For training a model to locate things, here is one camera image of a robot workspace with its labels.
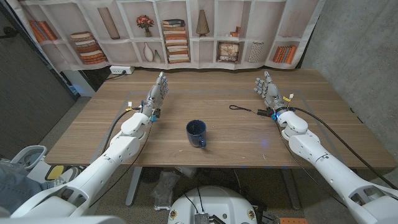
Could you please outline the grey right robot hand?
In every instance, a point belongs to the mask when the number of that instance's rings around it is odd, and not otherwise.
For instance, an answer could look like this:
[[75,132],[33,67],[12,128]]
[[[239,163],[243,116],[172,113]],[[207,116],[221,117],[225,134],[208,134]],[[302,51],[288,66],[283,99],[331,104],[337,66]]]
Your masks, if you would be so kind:
[[268,71],[264,72],[264,78],[256,78],[255,84],[254,91],[262,97],[264,104],[268,108],[276,113],[287,111],[280,92],[272,81]]

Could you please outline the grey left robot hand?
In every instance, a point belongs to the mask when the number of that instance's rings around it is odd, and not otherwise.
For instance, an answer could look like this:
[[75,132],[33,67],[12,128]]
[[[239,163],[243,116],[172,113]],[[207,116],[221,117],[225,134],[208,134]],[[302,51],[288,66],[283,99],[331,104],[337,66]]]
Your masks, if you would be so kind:
[[141,113],[146,116],[152,116],[153,112],[160,109],[163,100],[168,92],[168,79],[163,72],[159,73],[155,84],[152,86],[144,100],[144,105],[142,106]]

